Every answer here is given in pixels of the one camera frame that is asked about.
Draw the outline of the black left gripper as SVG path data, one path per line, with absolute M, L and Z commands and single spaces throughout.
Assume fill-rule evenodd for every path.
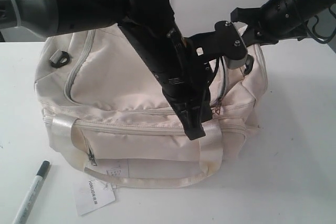
M 125 18 L 119 25 L 132 47 L 177 109 L 189 140 L 204 137 L 203 123 L 212 119 L 209 64 L 197 62 L 196 50 L 170 17 Z

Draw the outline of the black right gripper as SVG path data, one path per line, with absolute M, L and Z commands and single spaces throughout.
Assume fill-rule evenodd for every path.
M 247 25 L 243 32 L 246 47 L 275 45 L 281 40 L 308 37 L 308 20 L 314 16 L 315 0 L 269 0 L 259 8 L 236 7 L 230 21 Z

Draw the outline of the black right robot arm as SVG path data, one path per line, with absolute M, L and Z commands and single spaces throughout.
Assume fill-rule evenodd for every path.
M 314 26 L 308 27 L 311 18 L 331 10 L 335 0 L 269 0 L 258 8 L 235 8 L 229 21 L 215 24 L 213 32 L 196 34 L 188 38 L 195 49 L 204 54 L 196 63 L 216 61 L 215 68 L 236 69 L 244 66 L 244 75 L 251 73 L 255 60 L 247 52 L 252 45 L 275 45 L 281 40 L 307 37 L 319 44 L 328 44 L 335 33 L 322 36 Z

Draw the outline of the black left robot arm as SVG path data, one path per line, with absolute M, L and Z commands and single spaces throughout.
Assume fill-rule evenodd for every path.
M 170 0 L 1 0 L 1 28 L 53 37 L 117 25 L 177 112 L 210 106 L 209 64 L 175 22 Z

